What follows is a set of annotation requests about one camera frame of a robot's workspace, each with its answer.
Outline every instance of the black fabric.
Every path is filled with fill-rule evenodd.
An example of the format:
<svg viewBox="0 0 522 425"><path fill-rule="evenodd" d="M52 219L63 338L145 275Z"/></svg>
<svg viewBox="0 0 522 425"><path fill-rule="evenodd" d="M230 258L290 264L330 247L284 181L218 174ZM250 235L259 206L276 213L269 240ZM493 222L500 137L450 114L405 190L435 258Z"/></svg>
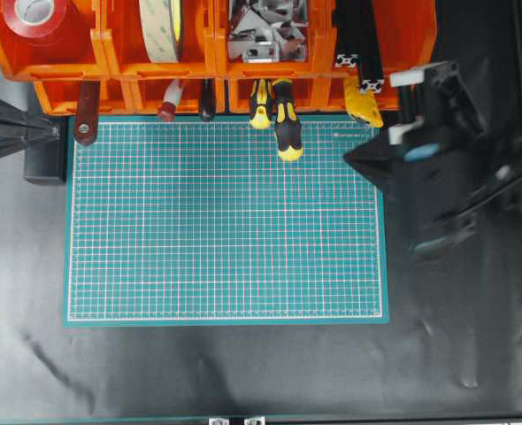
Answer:
<svg viewBox="0 0 522 425"><path fill-rule="evenodd" d="M520 109L510 2L438 7L434 60L459 60L504 128ZM416 265L386 204L388 325L63 328L65 189L22 167L0 161L0 420L522 413L522 241L492 220Z"/></svg>

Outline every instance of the tool handle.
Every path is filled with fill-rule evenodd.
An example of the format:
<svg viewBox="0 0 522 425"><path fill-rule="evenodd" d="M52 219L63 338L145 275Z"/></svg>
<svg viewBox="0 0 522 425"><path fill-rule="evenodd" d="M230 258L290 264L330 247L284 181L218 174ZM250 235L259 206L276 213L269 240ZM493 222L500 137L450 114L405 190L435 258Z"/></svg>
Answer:
<svg viewBox="0 0 522 425"><path fill-rule="evenodd" d="M359 77L349 76L343 79L343 94L346 101L346 112L353 120L363 121L374 127L383 127L383 119L372 90L361 92Z"/></svg>
<svg viewBox="0 0 522 425"><path fill-rule="evenodd" d="M100 81L83 81L76 107L74 139L89 146L98 137L98 113L100 107Z"/></svg>
<svg viewBox="0 0 522 425"><path fill-rule="evenodd" d="M293 83L289 79L278 79L273 83L273 90L277 104L275 134L279 156L285 161L296 161L303 155L303 129L296 116Z"/></svg>
<svg viewBox="0 0 522 425"><path fill-rule="evenodd" d="M204 122L210 122L216 118L216 94L214 93L214 80L204 80L198 101L198 114Z"/></svg>
<svg viewBox="0 0 522 425"><path fill-rule="evenodd" d="M269 80L253 81L249 97L249 123L253 128L262 130L271 126L273 117L274 93Z"/></svg>
<svg viewBox="0 0 522 425"><path fill-rule="evenodd" d="M158 108L157 116L164 122L173 122L176 119L176 108L182 98L184 84L181 80L172 80L165 90L163 104Z"/></svg>

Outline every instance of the green cutting mat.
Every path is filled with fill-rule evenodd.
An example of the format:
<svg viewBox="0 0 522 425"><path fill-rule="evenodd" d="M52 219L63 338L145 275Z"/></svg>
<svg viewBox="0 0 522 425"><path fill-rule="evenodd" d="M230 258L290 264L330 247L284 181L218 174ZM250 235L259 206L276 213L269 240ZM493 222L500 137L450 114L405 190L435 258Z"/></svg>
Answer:
<svg viewBox="0 0 522 425"><path fill-rule="evenodd" d="M65 324L387 321L381 195L342 160L372 136L303 116L285 164L245 117L102 118L70 143Z"/></svg>

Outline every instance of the black handle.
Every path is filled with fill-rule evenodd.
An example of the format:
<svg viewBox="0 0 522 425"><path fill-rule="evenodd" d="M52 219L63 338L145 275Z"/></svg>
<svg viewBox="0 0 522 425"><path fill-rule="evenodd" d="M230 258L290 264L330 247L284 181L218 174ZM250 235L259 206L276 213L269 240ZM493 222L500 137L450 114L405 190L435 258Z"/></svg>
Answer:
<svg viewBox="0 0 522 425"><path fill-rule="evenodd" d="M214 80L204 80L200 101L198 103L198 114L204 122L210 122L216 118L216 94L214 93Z"/></svg>
<svg viewBox="0 0 522 425"><path fill-rule="evenodd" d="M279 156L285 161L296 161L303 155L303 126L296 115L293 82L279 78L273 83L273 90L277 105L275 135L279 145Z"/></svg>

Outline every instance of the orange storage bin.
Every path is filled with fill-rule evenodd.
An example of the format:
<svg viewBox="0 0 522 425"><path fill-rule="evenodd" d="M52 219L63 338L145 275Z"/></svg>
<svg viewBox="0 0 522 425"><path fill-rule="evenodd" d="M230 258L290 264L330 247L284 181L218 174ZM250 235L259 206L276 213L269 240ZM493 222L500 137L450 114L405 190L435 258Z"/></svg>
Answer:
<svg viewBox="0 0 522 425"><path fill-rule="evenodd" d="M322 89L322 112L345 112L346 102L343 93L343 77L320 79ZM385 84L383 90L375 95L377 106L382 111L396 111L398 109L398 98L396 90Z"/></svg>
<svg viewBox="0 0 522 425"><path fill-rule="evenodd" d="M254 80L231 80L229 82L229 110L233 113L249 113L249 96ZM297 112L314 112L320 109L322 96L319 79L293 80L293 97Z"/></svg>
<svg viewBox="0 0 522 425"><path fill-rule="evenodd" d="M51 79L92 80L108 74L104 48L100 39L100 2L74 0L86 20L91 45L84 55L73 63L51 60L39 55L25 39L11 31L5 23L0 0L0 69L9 80L39 81Z"/></svg>
<svg viewBox="0 0 522 425"><path fill-rule="evenodd" d="M38 81L35 91L42 110L50 115L74 115L82 81ZM135 112L128 82L102 80L100 113L131 114Z"/></svg>
<svg viewBox="0 0 522 425"><path fill-rule="evenodd" d="M388 76L430 62L438 35L436 3L435 0L373 0L373 8L386 78L377 102L381 110L396 110L396 90L390 87ZM334 9L335 0L327 0L330 46L335 46L337 38L337 29L332 25ZM334 55L326 65L323 76L331 80L325 81L329 90L322 111L345 111L342 77L356 74L357 69L336 68Z"/></svg>
<svg viewBox="0 0 522 425"><path fill-rule="evenodd" d="M305 62L280 62L273 64L247 64L241 58L229 60L227 40L230 30L228 22L228 0L214 0L216 25L216 67L219 78L313 78L326 70L327 62L333 60L328 41L328 21L326 1L310 0L307 28L307 60Z"/></svg>
<svg viewBox="0 0 522 425"><path fill-rule="evenodd" d="M113 78L216 77L213 0L184 1L182 58L176 64L155 64L149 61L138 1L101 1L102 40Z"/></svg>
<svg viewBox="0 0 522 425"><path fill-rule="evenodd" d="M171 80L139 80L130 81L133 94L135 112L141 114L156 114L163 96ZM176 108L177 113L197 113L198 99L202 88L201 80L186 80L182 99ZM222 80L215 81L216 111L224 112L226 109L226 89Z"/></svg>

